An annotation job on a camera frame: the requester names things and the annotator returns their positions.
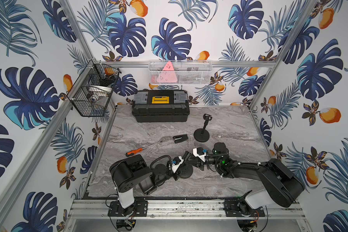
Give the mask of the black round stand base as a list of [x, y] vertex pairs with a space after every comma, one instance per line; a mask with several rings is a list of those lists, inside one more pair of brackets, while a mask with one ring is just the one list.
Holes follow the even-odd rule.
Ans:
[[179, 177], [182, 179], [188, 179], [193, 174], [193, 166], [190, 164], [184, 164], [179, 168]]

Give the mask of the black stand pole with clip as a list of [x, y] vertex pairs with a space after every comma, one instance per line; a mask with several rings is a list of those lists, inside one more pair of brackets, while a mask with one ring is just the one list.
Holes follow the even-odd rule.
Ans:
[[209, 124], [209, 121], [212, 120], [212, 116], [210, 114], [204, 114], [203, 115], [203, 119], [204, 119], [204, 126], [203, 126], [203, 129], [202, 129], [202, 133], [204, 133], [206, 131], [206, 127], [207, 125]]

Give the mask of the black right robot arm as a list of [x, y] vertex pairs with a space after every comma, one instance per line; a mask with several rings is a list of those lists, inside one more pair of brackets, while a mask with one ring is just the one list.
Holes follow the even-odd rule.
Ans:
[[280, 160], [266, 162], [239, 162], [230, 158], [224, 143], [215, 143], [212, 152], [195, 148], [185, 152], [181, 163], [199, 169], [213, 166], [215, 172], [224, 178], [245, 178], [260, 181], [263, 189], [244, 194], [242, 202], [251, 209], [277, 204], [288, 208], [305, 190], [302, 181]]

